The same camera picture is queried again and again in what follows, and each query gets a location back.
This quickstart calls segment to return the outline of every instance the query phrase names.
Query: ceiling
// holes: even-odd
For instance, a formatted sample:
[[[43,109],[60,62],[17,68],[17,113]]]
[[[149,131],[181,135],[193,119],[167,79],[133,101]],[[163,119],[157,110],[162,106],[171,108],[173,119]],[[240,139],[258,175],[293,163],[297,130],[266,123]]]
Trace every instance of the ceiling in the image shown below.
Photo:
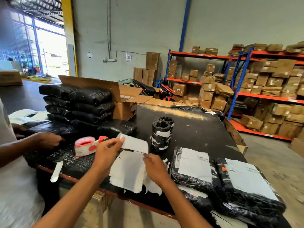
[[[61,0],[14,0],[13,7],[28,16],[63,26]]]

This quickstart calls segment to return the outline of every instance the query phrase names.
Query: red tape dispenser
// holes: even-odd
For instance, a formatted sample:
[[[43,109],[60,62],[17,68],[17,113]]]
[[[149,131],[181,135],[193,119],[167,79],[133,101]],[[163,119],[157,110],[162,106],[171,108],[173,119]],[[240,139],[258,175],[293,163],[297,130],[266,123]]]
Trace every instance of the red tape dispenser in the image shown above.
[[[98,143],[108,140],[106,136],[100,136],[98,140],[94,137],[84,137],[75,141],[74,150],[76,157],[84,157],[96,152]]]

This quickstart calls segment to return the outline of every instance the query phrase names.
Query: concrete floor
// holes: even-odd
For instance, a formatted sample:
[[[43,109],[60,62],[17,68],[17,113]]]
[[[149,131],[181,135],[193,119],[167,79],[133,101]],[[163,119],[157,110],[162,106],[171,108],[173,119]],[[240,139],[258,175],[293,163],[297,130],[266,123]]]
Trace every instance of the concrete floor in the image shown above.
[[[285,218],[293,228],[304,224],[304,158],[288,148],[289,143],[241,134],[248,145],[245,157],[258,166],[287,204]],[[176,220],[114,199],[103,215],[104,228],[178,228]]]

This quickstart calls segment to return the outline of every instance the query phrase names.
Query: white t-shirt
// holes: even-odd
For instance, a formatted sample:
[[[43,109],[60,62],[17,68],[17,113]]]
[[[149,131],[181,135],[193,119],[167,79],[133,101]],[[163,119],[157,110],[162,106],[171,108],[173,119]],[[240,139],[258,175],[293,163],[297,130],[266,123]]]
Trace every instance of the white t-shirt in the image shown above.
[[[13,141],[16,137],[0,99],[0,145]],[[23,157],[0,168],[0,227],[29,228],[41,218],[43,210],[36,170]]]

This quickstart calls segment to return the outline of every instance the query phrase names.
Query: hand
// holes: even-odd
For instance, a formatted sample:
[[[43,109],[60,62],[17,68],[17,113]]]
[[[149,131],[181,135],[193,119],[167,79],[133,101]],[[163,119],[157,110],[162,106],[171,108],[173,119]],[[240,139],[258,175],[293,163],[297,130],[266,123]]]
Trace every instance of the hand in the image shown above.
[[[19,139],[22,139],[22,138],[25,138],[24,135],[21,135],[20,133],[22,131],[26,131],[27,128],[25,128],[24,126],[22,125],[19,125],[19,124],[16,124],[16,123],[12,123],[12,128],[13,128],[13,131],[14,131],[14,134],[16,136],[16,138],[19,140]]]
[[[92,167],[109,175],[111,166],[113,165],[117,152],[123,145],[125,137],[112,138],[110,140],[101,142],[97,145],[95,159]]]
[[[167,164],[155,154],[144,153],[143,161],[146,165],[146,171],[152,181],[154,181],[160,188],[170,180],[167,172]]]
[[[58,146],[61,141],[65,141],[61,136],[40,132],[32,135],[37,139],[37,146],[39,149],[53,149],[55,146]]]

